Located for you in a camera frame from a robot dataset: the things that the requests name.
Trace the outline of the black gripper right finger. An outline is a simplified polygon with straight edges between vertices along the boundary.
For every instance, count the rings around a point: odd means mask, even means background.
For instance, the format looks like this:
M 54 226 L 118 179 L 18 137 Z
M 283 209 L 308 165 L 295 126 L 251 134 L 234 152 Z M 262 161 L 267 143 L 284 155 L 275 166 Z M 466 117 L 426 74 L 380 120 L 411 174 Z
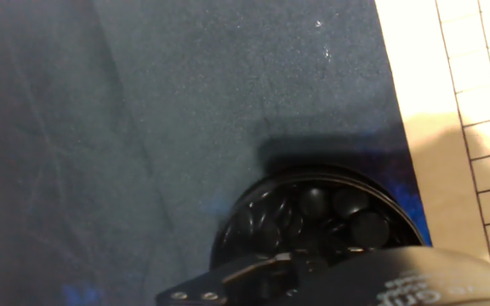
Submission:
M 362 247 L 358 247 L 358 246 L 345 246 L 343 249 L 342 249 L 342 253 L 344 255 L 362 255 L 362 254 L 367 254 L 367 253 L 370 253 L 370 252 L 374 252 L 376 251 L 376 248 L 371 248 L 371 247 L 367 247 L 367 248 L 362 248 Z

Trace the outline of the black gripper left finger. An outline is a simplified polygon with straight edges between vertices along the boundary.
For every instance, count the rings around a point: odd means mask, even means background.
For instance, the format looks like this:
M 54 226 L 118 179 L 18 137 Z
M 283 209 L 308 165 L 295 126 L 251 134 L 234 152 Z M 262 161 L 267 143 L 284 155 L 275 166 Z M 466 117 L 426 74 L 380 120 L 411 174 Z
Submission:
M 157 294 L 155 305 L 269 305 L 327 269 L 323 257 L 304 252 L 248 255 Z

